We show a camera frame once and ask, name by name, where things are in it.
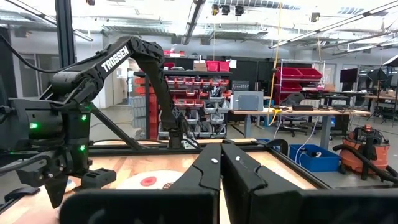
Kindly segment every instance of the office chair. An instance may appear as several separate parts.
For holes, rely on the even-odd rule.
[[[279,104],[281,106],[292,106],[292,105],[299,105],[301,101],[305,99],[304,95],[301,93],[292,93],[289,96],[287,96],[286,99],[282,100]],[[279,131],[289,131],[292,133],[292,137],[295,136],[296,132],[304,133],[304,135],[307,135],[307,130],[302,130],[301,126],[294,125],[293,121],[302,121],[302,118],[296,118],[295,116],[284,116],[288,117],[287,119],[282,118],[280,122],[282,124],[280,125],[280,128],[278,129]],[[289,121],[289,124],[286,125],[284,124],[284,120]]]

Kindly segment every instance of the robotic arm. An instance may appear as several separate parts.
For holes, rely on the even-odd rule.
[[[91,101],[105,78],[128,58],[135,59],[150,78],[162,109],[162,125],[169,131],[169,149],[182,148],[188,129],[164,78],[162,48],[137,37],[124,37],[94,57],[57,72],[39,100],[0,98],[0,149],[40,152],[21,164],[0,168],[0,175],[16,170],[21,183],[45,185],[54,208],[62,202],[69,175],[81,178],[81,188],[101,188],[115,181],[112,170],[89,170],[90,112],[98,112]]]

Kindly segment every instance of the red circle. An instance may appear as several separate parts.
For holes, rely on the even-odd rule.
[[[141,185],[144,187],[149,187],[156,183],[156,177],[146,177],[144,180],[141,181]]]

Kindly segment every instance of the ceiling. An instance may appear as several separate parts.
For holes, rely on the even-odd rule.
[[[46,15],[54,17],[56,14],[54,0],[20,1]],[[95,6],[87,5],[85,0],[71,1],[73,28],[83,33],[117,32],[174,37],[187,37],[187,23],[190,22],[196,6],[192,4],[192,0],[96,0]],[[242,42],[256,41],[270,45],[278,40],[294,38],[389,2],[391,1],[283,0],[282,9],[279,9],[277,1],[207,0],[201,13],[197,15],[197,25],[189,35],[193,38],[202,38],[202,44],[209,44],[209,40],[216,38]],[[221,15],[221,12],[217,16],[212,16],[212,4],[230,6],[231,12],[227,16]],[[244,7],[242,16],[234,15],[235,6]],[[9,24],[12,28],[26,27],[29,30],[55,30],[54,25],[5,0],[0,1],[0,9],[0,24]],[[319,12],[321,15],[317,22],[310,22],[313,12]],[[394,39],[395,32],[398,32],[398,22],[395,22],[397,12],[398,7],[395,7],[378,16],[365,17],[357,22],[292,42],[287,46],[316,47],[382,32],[389,34],[325,50],[338,52],[347,48],[397,41]]]

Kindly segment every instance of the shop vacuum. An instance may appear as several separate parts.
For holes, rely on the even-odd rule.
[[[365,125],[355,128],[344,138],[343,143],[333,147],[333,150],[341,150],[339,172],[342,174],[352,170],[360,173],[362,180],[366,180],[369,174],[376,174],[382,181],[398,184],[398,173],[388,165],[389,148],[388,139],[380,131]]]

